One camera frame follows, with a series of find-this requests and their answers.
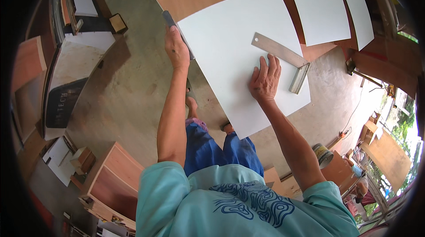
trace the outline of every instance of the blue graphic print on shirt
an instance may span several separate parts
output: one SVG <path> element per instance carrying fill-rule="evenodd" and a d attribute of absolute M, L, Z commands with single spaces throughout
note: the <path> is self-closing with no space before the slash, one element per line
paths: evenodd
<path fill-rule="evenodd" d="M 210 190 L 226 193 L 221 199 L 213 201 L 217 207 L 213 212 L 221 208 L 222 213 L 237 213 L 252 220 L 254 218 L 252 209 L 261 220 L 275 228 L 280 227 L 285 216 L 295 210 L 289 198 L 276 194 L 258 181 L 224 183 L 210 187 Z M 251 202 L 251 209 L 246 204 L 248 201 Z"/>

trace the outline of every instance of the shirt sleeve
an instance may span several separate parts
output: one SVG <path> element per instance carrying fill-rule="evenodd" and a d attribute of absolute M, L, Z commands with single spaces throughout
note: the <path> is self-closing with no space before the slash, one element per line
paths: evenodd
<path fill-rule="evenodd" d="M 189 194 L 189 181 L 181 165 L 163 161 L 140 176 L 136 235 L 168 235 L 180 202 Z"/>
<path fill-rule="evenodd" d="M 303 197 L 304 202 L 333 213 L 341 219 L 353 223 L 355 227 L 356 221 L 343 204 L 340 190 L 334 182 L 324 181 L 316 183 L 303 192 Z"/>

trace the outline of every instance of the teal t-shirt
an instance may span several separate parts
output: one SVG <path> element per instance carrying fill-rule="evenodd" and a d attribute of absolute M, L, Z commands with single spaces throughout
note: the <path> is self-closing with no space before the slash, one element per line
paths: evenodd
<path fill-rule="evenodd" d="M 304 200 L 282 197 L 239 164 L 210 166 L 186 177 L 164 161 L 140 177 L 136 236 L 358 236 L 338 187 L 321 182 Z"/>

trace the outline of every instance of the forearm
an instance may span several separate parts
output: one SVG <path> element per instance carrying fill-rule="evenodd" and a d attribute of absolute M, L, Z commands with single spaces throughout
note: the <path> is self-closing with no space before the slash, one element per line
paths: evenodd
<path fill-rule="evenodd" d="M 186 95 L 187 68 L 176 68 L 171 78 L 170 90 L 165 99 L 159 120 L 157 149 L 158 162 L 175 161 L 184 166 L 186 158 Z"/>
<path fill-rule="evenodd" d="M 259 104 L 272 124 L 282 153 L 300 189 L 304 191 L 316 183 L 326 181 L 314 151 L 280 111 L 276 102 L 273 100 Z"/>

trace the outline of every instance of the leg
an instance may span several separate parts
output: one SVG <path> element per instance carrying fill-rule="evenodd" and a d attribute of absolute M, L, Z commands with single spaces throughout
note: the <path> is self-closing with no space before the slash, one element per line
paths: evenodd
<path fill-rule="evenodd" d="M 189 115 L 186 119 L 186 160 L 184 172 L 189 176 L 195 171 L 213 165 L 226 165 L 223 151 L 208 133 L 207 125 L 198 119 L 198 105 L 192 97 L 186 97 Z"/>
<path fill-rule="evenodd" d="M 255 146 L 250 138 L 239 140 L 231 124 L 224 127 L 227 136 L 223 152 L 228 164 L 240 164 L 264 177 L 263 165 L 258 159 Z"/>

